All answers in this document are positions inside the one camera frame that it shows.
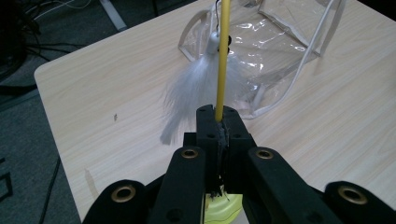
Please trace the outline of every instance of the clear plastic bag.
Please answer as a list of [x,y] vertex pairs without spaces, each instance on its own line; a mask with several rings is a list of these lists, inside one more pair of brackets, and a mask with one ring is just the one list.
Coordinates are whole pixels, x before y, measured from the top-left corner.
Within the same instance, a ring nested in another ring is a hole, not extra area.
[[[243,119],[254,119],[281,102],[304,64],[324,53],[344,5],[345,0],[232,0],[229,58],[246,91],[229,106]],[[220,8],[219,1],[199,11],[183,31],[178,46],[190,61],[205,53]]]

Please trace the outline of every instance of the wire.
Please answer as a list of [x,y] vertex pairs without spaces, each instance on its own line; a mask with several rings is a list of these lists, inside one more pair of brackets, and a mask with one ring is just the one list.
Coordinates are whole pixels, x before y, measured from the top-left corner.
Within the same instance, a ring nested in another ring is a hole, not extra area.
[[37,43],[37,45],[40,45],[40,41],[38,41],[37,34],[35,32],[32,32],[31,35],[33,35],[33,37],[35,38],[35,42]]
[[40,18],[40,17],[46,15],[47,13],[50,13],[51,11],[53,11],[53,10],[55,10],[55,9],[58,9],[59,7],[67,6],[67,7],[71,7],[71,8],[83,9],[84,7],[87,7],[87,6],[91,3],[91,0],[88,0],[87,4],[85,4],[85,6],[83,6],[83,7],[73,7],[73,6],[70,6],[69,3],[72,3],[72,2],[74,2],[74,1],[76,1],[76,0],[70,0],[70,1],[68,1],[68,2],[52,1],[52,2],[56,2],[56,3],[61,3],[61,5],[59,5],[59,6],[57,6],[57,7],[53,7],[52,9],[49,9],[49,10],[47,10],[47,11],[41,13],[40,15],[36,16],[36,17],[34,18],[34,20],[37,20],[38,18]]
[[83,9],[84,7],[87,7],[91,3],[91,0],[88,0],[88,2],[82,7],[70,6],[69,2],[67,2],[67,3],[66,2],[62,2],[62,1],[54,1],[54,2],[61,3],[61,4],[64,4],[65,6],[67,6],[67,7],[71,7],[71,8],[75,8],[75,9]]
[[35,49],[46,49],[46,50],[52,50],[52,51],[59,51],[62,53],[71,53],[71,51],[69,50],[64,50],[64,49],[53,49],[53,48],[47,48],[47,47],[42,47],[42,46],[37,46],[37,45],[27,45],[30,48],[35,48]]
[[37,89],[36,84],[31,86],[0,86],[0,95],[19,96],[35,89]]
[[75,48],[80,48],[80,47],[87,47],[87,45],[80,45],[80,44],[70,44],[70,43],[55,43],[55,44],[41,44],[40,46],[73,46]]
[[47,62],[50,62],[50,59],[46,58],[45,56],[43,56],[42,54],[40,54],[39,52],[35,52],[32,49],[26,49],[28,52],[30,52],[31,54],[34,54],[35,56],[38,56],[44,60],[46,60]]
[[43,6],[50,5],[50,4],[53,4],[53,3],[54,3],[54,2],[52,2],[52,1],[50,1],[50,2],[43,2],[43,3],[37,3],[35,6],[33,6],[33,7],[29,8],[29,9],[27,9],[27,10],[25,11],[25,13],[26,13],[26,14],[29,14],[29,13],[33,12],[34,10],[36,10],[37,8],[41,8],[41,7],[43,7]]
[[55,183],[56,176],[58,175],[59,166],[61,165],[61,157],[58,156],[58,160],[56,161],[55,169],[53,170],[51,181],[49,182],[49,188],[47,190],[46,201],[44,202],[44,207],[41,212],[40,220],[38,221],[39,224],[44,223],[44,218],[46,217],[49,202],[50,202],[50,195],[52,193],[52,188]]

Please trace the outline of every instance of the bolt hole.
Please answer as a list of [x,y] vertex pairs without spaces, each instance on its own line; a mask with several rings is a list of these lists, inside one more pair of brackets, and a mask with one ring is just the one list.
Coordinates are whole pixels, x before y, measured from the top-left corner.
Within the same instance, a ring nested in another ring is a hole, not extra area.
[[166,214],[166,218],[172,223],[178,223],[183,218],[183,211],[180,209],[172,209]]
[[350,203],[355,204],[365,204],[367,203],[367,198],[357,189],[347,186],[341,186],[338,189],[338,194],[344,198],[345,200],[349,201]]
[[186,149],[181,152],[181,156],[186,159],[193,159],[198,156],[198,152],[195,149]]
[[124,198],[129,196],[130,194],[131,194],[130,189],[121,189],[119,192],[117,192],[117,197]]
[[258,150],[256,152],[256,155],[265,160],[272,159],[274,157],[274,154],[272,154],[272,152],[265,149]]
[[136,195],[136,189],[132,185],[116,188],[111,194],[111,199],[116,203],[126,203]]

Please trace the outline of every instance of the white cord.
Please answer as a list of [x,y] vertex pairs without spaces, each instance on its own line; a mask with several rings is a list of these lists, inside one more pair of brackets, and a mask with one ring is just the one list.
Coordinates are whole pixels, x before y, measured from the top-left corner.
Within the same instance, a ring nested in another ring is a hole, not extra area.
[[51,2],[41,3],[41,4],[39,4],[38,6],[29,8],[29,10],[25,11],[25,13],[28,14],[29,12],[35,10],[35,9],[38,8],[38,7],[43,7],[43,6],[49,5],[49,4],[51,4]]
[[46,15],[47,13],[49,13],[49,12],[55,10],[55,9],[58,9],[59,7],[67,6],[67,7],[71,7],[71,8],[75,8],[75,9],[83,9],[84,7],[87,7],[87,6],[91,3],[91,0],[88,0],[87,4],[85,4],[83,7],[73,7],[73,6],[70,6],[69,3],[72,3],[72,2],[74,2],[74,1],[76,1],[76,0],[70,0],[70,1],[68,1],[68,2],[53,1],[53,2],[56,2],[56,3],[60,3],[61,5],[59,5],[59,6],[57,6],[57,7],[53,7],[52,9],[49,9],[49,10],[47,10],[47,11],[41,13],[40,15],[36,16],[36,17],[35,17],[35,21],[36,21],[38,18],[40,18],[40,17]]

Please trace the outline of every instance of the black cable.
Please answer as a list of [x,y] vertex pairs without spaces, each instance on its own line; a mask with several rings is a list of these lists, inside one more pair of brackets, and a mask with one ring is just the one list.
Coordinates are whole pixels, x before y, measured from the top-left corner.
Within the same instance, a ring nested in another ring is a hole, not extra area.
[[60,165],[61,165],[61,157],[58,156],[58,160],[56,161],[55,169],[52,174],[52,179],[49,183],[49,188],[47,190],[46,201],[44,202],[44,207],[41,212],[41,217],[40,217],[40,220],[38,221],[39,224],[44,223],[44,218],[46,217],[47,209],[48,209],[49,202],[50,202],[50,195],[52,193],[52,187],[53,187],[53,184],[55,183],[56,176],[58,175],[58,170],[59,170]]
[[17,16],[20,20],[20,29],[22,30],[24,26],[28,26],[36,34],[40,34],[39,26],[36,21],[34,21],[21,7],[17,7]]
[[0,95],[19,96],[37,89],[37,85],[30,86],[0,86]]
[[65,49],[53,49],[53,48],[47,48],[47,47],[41,47],[41,46],[35,46],[35,45],[27,45],[27,47],[40,49],[40,50],[46,49],[46,50],[52,50],[52,51],[59,51],[59,52],[62,52],[62,53],[71,53],[71,51],[65,50]]
[[32,50],[32,49],[26,49],[26,50],[27,50],[28,52],[30,52],[31,54],[34,54],[35,56],[38,56],[38,57],[40,57],[40,58],[46,60],[47,62],[50,62],[50,59],[44,57],[42,54],[37,53],[37,52],[35,52],[35,51]]
[[19,1],[19,4],[21,5],[21,8],[24,12],[35,5],[35,3],[32,3],[32,0],[28,0],[27,2]]
[[32,33],[29,34],[28,31],[25,31],[25,33],[28,34],[28,35],[32,35],[35,38],[35,44],[25,44],[25,45],[36,45],[36,46],[40,46],[41,45],[40,41],[38,40],[37,34],[35,32],[32,32]]
[[80,47],[87,47],[87,45],[80,45],[80,44],[69,44],[69,43],[55,43],[55,44],[41,44],[41,46],[73,46],[75,48],[80,48]]
[[43,9],[45,9],[45,7],[50,6],[52,4],[58,4],[59,6],[57,6],[57,7],[68,6],[68,3],[67,2],[63,2],[63,1],[54,1],[54,0],[50,0],[48,2],[44,2],[43,1],[39,6],[37,6],[39,8],[39,10],[37,11],[37,13],[34,16],[32,16],[33,20],[38,19],[42,15],[41,12],[43,14],[46,14],[47,12],[52,11],[53,8],[49,9],[48,11],[44,11],[43,12]]
[[52,5],[52,4],[55,4],[55,3],[57,3],[57,2],[54,2],[54,1],[48,1],[48,2],[45,2],[44,0],[41,0],[40,2],[38,2],[34,7],[32,7],[31,9],[32,9],[32,11],[30,11],[29,13],[28,13],[28,15],[29,16],[31,16],[31,18],[33,18],[33,20],[37,17],[37,16],[39,16],[40,15],[40,13],[43,11],[43,9],[44,9],[44,7],[46,6],[46,5]]
[[37,10],[38,8],[43,7],[43,6],[45,6],[45,5],[50,5],[50,4],[52,4],[52,3],[54,3],[54,2],[53,2],[53,1],[44,2],[43,0],[41,0],[41,1],[38,2],[38,3],[32,3],[32,4],[29,6],[29,8],[26,7],[25,10],[24,10],[24,12],[30,15],[30,14],[32,14],[32,12],[34,12],[34,11]]

